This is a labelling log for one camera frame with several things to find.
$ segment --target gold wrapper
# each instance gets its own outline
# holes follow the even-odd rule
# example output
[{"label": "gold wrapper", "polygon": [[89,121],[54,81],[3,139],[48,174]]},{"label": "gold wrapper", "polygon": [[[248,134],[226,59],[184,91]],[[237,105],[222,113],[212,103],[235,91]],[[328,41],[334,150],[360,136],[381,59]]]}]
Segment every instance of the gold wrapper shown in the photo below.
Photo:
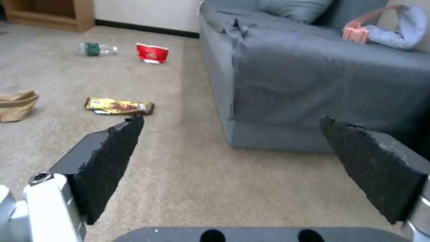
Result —
[{"label": "gold wrapper", "polygon": [[155,105],[152,102],[118,101],[109,98],[89,97],[85,108],[93,110],[96,114],[141,114],[151,115]]}]

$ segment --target wooden furniture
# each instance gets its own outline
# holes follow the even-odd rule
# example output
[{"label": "wooden furniture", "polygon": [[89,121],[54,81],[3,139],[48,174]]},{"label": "wooden furniture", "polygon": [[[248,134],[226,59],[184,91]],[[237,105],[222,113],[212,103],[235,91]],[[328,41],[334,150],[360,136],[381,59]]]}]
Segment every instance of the wooden furniture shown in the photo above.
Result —
[{"label": "wooden furniture", "polygon": [[85,32],[95,25],[94,0],[3,0],[9,22]]}]

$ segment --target black baseboard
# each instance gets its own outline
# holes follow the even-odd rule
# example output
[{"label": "black baseboard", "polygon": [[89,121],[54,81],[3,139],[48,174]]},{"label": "black baseboard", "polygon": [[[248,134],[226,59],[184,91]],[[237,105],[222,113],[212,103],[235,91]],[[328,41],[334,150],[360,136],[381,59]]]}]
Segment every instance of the black baseboard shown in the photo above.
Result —
[{"label": "black baseboard", "polygon": [[194,33],[194,32],[174,30],[174,29],[168,29],[168,28],[156,28],[156,27],[143,26],[143,25],[134,25],[134,24],[127,24],[127,23],[114,22],[114,21],[108,21],[108,20],[101,20],[101,19],[96,19],[95,25],[114,27],[114,28],[126,28],[126,29],[132,29],[132,30],[158,33],[158,34],[170,34],[170,35],[189,37],[189,38],[195,38],[195,39],[198,39],[200,36],[199,33]]}]

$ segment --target red chip bag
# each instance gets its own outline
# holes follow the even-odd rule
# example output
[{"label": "red chip bag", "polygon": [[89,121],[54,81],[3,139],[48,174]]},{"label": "red chip bag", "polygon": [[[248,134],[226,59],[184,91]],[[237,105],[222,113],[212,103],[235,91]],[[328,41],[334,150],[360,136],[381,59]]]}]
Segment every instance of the red chip bag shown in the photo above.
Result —
[{"label": "red chip bag", "polygon": [[160,46],[137,43],[136,48],[139,58],[143,62],[150,64],[161,64],[166,62],[167,55],[169,54],[168,48],[163,48]]}]

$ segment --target brown paper bag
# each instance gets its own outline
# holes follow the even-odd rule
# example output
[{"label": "brown paper bag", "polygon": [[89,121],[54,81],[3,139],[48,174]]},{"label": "brown paper bag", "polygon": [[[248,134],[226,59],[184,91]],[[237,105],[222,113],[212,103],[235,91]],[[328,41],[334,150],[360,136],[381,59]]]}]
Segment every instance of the brown paper bag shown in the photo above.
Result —
[{"label": "brown paper bag", "polygon": [[21,121],[27,117],[37,102],[39,95],[34,91],[0,94],[0,122]]}]

